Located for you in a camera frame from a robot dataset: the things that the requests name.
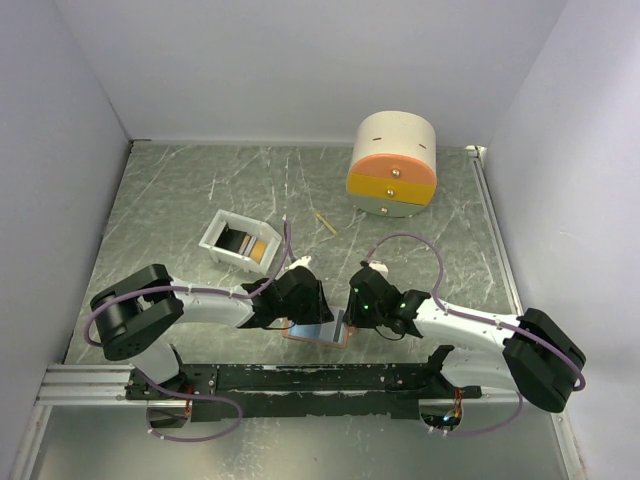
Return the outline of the pink leather card holder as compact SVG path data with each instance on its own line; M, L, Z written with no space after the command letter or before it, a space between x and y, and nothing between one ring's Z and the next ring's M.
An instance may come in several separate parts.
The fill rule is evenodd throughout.
M336 308L338 307L331 308L332 320L330 322L325 322L321 324L311 324L311 325L296 325L296 324L290 323L289 328L282 332L283 337L290 340L308 342L308 343L313 343L313 344L318 344L318 345L323 345L328 347L345 348L352 334L352 330L349 328L347 324L346 324L347 331L346 331L345 340L343 344L341 345L334 344L331 339L334 331L334 325L335 325L334 311Z

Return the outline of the white card storage box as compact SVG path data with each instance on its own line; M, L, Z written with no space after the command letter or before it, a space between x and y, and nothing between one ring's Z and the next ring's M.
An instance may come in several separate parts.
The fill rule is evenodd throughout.
M254 237L267 244L260 264L239 250L244 238ZM198 246L206 250L215 263L225 263L244 272L266 275L282 242L282 236L268 223L242 216L226 210L218 210L206 228Z

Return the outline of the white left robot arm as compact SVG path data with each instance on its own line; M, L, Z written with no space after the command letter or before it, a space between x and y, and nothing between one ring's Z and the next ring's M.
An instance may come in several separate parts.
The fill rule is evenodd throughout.
M278 319L294 325L334 320L322 282L302 263L274 278L223 289L177 280L164 265L152 264L95 295L90 308L88 326L97 329L104 357L128 361L165 399L187 385L178 354L160 341L177 323L268 329Z

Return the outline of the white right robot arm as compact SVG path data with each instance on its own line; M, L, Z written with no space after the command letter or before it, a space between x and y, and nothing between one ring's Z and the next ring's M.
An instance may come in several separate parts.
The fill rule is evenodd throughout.
M510 390L551 413L582 386L586 356L543 311L489 314L400 292L365 264L350 281L346 320L357 329L391 330L396 338L441 340L450 351L424 374L426 390L443 398L457 387Z

